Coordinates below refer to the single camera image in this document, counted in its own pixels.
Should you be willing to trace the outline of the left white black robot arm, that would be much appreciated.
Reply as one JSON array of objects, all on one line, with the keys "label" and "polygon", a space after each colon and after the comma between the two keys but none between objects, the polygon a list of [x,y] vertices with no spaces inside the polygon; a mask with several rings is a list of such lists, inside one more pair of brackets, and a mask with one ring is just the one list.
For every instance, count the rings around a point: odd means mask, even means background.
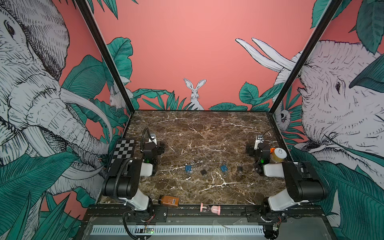
[{"label": "left white black robot arm", "polygon": [[113,151],[107,177],[102,185],[102,195],[130,207],[142,222],[155,216],[152,199],[139,189],[141,177],[157,173],[158,156],[165,152],[162,142],[144,144],[142,158],[134,158],[136,141],[133,138],[119,139]]}]

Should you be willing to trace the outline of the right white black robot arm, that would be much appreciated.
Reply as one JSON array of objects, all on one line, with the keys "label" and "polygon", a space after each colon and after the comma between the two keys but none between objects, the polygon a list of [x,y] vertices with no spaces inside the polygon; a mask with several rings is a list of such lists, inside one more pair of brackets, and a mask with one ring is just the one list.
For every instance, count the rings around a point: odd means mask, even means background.
[{"label": "right white black robot arm", "polygon": [[328,191],[311,163],[286,161],[284,149],[262,142],[247,145],[246,154],[254,158],[259,175],[285,180],[282,191],[263,200],[260,216],[265,222],[276,221],[280,213],[296,205],[327,198]]}]

